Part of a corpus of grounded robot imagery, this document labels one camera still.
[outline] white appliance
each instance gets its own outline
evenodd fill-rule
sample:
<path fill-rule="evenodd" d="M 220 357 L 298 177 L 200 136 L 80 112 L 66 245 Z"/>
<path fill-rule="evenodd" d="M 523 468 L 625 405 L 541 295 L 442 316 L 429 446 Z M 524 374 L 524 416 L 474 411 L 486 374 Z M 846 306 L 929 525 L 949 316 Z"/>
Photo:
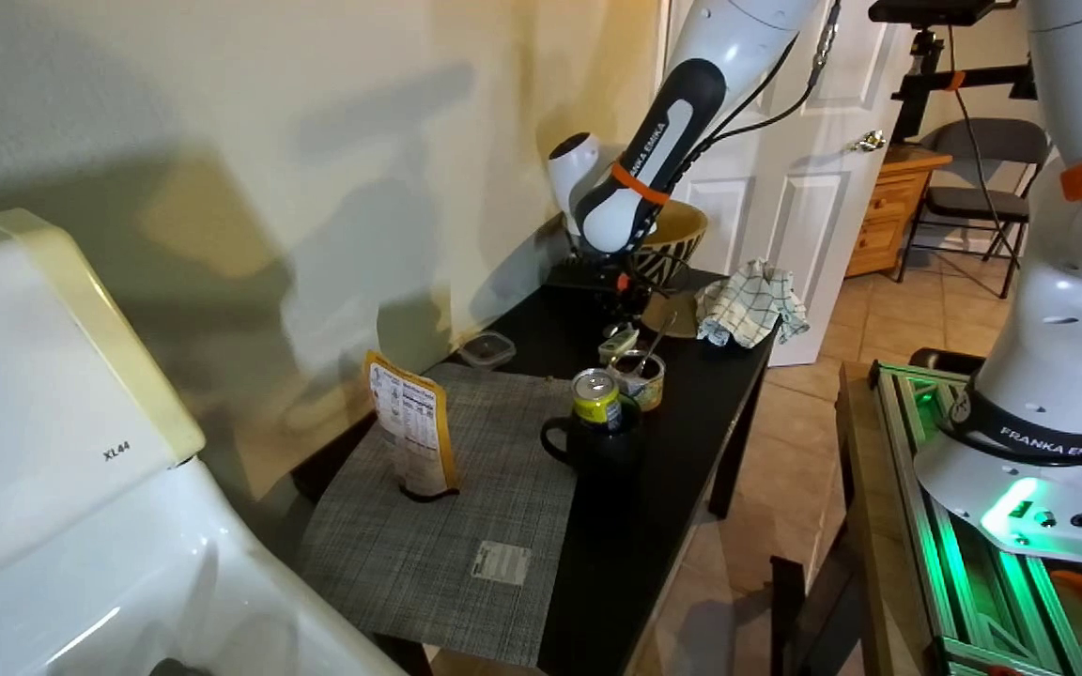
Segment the white appliance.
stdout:
<path fill-rule="evenodd" d="M 0 676 L 398 672 L 281 569 L 75 240 L 0 215 Z"/>

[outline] chair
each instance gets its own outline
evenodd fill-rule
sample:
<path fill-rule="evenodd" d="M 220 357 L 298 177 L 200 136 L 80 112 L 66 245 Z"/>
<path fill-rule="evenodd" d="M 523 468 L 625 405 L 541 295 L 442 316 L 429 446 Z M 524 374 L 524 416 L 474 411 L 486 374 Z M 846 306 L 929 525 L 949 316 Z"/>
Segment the chair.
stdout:
<path fill-rule="evenodd" d="M 971 116 L 953 122 L 930 132 L 930 150 L 949 156 L 958 175 L 971 175 L 968 183 L 944 183 L 930 177 L 911 230 L 903 245 L 895 277 L 906 277 L 909 252 L 918 240 L 918 230 L 929 217 L 963 223 L 963 230 L 990 230 L 990 245 L 984 247 L 984 265 L 1000 252 L 1008 252 L 1008 270 L 1000 297 L 1008 297 L 1015 270 L 1019 270 L 1019 247 L 1030 227 L 1030 187 L 1043 157 L 1050 156 L 1048 136 L 1033 122 L 1008 122 L 1008 116 Z M 1003 181 L 989 181 L 1000 165 L 1020 168 L 1015 187 L 1000 187 Z"/>

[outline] white door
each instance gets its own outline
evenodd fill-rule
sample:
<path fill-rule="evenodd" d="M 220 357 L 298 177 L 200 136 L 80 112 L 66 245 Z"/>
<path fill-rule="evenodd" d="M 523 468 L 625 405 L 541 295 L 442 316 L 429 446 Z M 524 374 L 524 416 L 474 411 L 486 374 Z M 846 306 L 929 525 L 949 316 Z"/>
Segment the white door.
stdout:
<path fill-rule="evenodd" d="M 690 0 L 668 4 L 672 29 L 663 29 L 663 56 Z M 781 112 L 800 99 L 822 21 L 826 4 L 735 130 Z M 895 130 L 896 101 L 890 94 L 906 67 L 909 29 L 870 23 L 866 4 L 846 0 L 830 64 L 804 109 L 755 136 L 718 143 L 675 187 L 675 201 L 711 215 L 711 232 L 690 258 L 695 267 L 732 273 L 746 258 L 766 258 L 791 273 L 812 332 L 779 346 L 771 366 L 812 366 L 819 357 L 881 163 L 881 150 L 859 156 L 849 148 L 864 132 Z"/>

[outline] cup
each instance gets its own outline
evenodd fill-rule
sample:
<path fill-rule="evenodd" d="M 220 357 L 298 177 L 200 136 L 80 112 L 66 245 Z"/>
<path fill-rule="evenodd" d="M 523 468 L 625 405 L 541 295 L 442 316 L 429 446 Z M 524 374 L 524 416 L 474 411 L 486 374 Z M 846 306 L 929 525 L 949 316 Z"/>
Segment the cup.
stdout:
<path fill-rule="evenodd" d="M 625 349 L 607 357 L 607 369 L 625 384 L 625 399 L 637 405 L 637 412 L 653 412 L 661 405 L 663 360 L 648 349 Z"/>
<path fill-rule="evenodd" d="M 637 468 L 642 436 L 633 412 L 625 412 L 616 429 L 569 412 L 541 425 L 541 446 L 573 475 L 628 476 Z"/>

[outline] black mug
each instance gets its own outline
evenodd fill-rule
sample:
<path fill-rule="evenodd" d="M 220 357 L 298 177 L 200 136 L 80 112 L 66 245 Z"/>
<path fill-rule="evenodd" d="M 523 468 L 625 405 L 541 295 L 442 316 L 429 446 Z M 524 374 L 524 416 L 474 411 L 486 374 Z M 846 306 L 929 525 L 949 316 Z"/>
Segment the black mug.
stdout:
<path fill-rule="evenodd" d="M 628 476 L 637 468 L 642 436 L 633 412 L 625 412 L 611 429 L 569 412 L 541 425 L 541 446 L 579 475 Z"/>

